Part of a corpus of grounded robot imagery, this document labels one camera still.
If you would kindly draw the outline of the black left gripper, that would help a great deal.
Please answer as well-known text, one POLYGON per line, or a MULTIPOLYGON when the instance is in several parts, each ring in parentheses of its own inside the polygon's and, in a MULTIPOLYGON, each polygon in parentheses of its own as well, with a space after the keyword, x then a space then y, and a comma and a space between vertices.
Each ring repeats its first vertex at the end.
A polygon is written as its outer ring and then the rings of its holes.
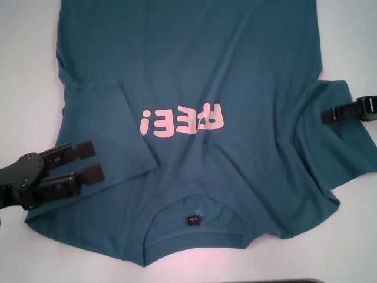
POLYGON ((105 180, 101 165, 96 163, 85 167, 80 172, 68 175, 42 178, 47 168, 57 168, 77 159, 95 156, 92 141, 72 147, 64 144, 42 152, 28 153, 15 163, 1 169, 1 209, 10 206, 21 206, 24 210, 32 210, 41 204, 77 197, 83 186, 90 186, 105 180), (37 201, 33 190, 37 184, 37 201))

